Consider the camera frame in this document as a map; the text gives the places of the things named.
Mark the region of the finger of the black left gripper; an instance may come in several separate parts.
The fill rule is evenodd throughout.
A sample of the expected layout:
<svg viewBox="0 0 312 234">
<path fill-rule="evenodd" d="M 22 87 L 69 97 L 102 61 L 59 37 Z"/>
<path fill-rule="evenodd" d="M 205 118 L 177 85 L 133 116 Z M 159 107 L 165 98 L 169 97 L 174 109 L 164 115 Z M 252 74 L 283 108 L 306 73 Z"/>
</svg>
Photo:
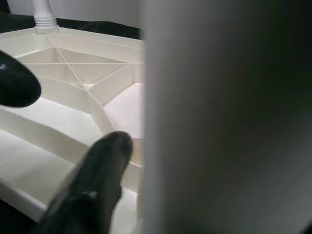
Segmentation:
<svg viewBox="0 0 312 234">
<path fill-rule="evenodd" d="M 0 50 L 0 105 L 24 108 L 41 97 L 36 76 L 21 62 Z"/>
</svg>

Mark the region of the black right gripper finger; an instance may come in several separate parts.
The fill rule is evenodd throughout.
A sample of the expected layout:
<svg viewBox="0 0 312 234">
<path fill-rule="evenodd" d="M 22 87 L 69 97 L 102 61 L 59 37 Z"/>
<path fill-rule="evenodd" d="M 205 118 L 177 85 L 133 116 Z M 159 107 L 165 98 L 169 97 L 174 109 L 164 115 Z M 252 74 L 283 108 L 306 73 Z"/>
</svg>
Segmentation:
<svg viewBox="0 0 312 234">
<path fill-rule="evenodd" d="M 132 138 L 124 131 L 95 142 L 63 181 L 34 234 L 109 234 L 132 152 Z"/>
</svg>

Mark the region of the white plastic table top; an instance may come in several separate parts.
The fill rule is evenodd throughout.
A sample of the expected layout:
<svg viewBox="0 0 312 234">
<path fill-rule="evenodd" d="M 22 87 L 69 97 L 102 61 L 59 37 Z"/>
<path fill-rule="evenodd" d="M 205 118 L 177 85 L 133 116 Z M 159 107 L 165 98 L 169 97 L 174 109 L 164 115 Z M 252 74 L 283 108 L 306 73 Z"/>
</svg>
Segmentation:
<svg viewBox="0 0 312 234">
<path fill-rule="evenodd" d="M 38 221 L 88 148 L 122 130 L 135 151 L 122 181 L 121 210 L 135 212 L 143 49 L 142 40 L 67 28 L 0 33 L 0 50 L 30 69 L 42 88 L 29 107 L 0 107 L 0 199 Z"/>
</svg>

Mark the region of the white plastic table leg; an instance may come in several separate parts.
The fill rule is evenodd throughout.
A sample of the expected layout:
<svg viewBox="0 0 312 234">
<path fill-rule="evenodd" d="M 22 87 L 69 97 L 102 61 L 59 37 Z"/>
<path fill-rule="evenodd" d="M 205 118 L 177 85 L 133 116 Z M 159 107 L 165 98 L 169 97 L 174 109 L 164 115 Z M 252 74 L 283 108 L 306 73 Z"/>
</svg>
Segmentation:
<svg viewBox="0 0 312 234">
<path fill-rule="evenodd" d="M 59 25 L 49 0 L 32 0 L 34 8 L 34 21 L 37 34 L 58 34 Z"/>
<path fill-rule="evenodd" d="M 312 0 L 145 0 L 142 234 L 312 234 Z"/>
</svg>

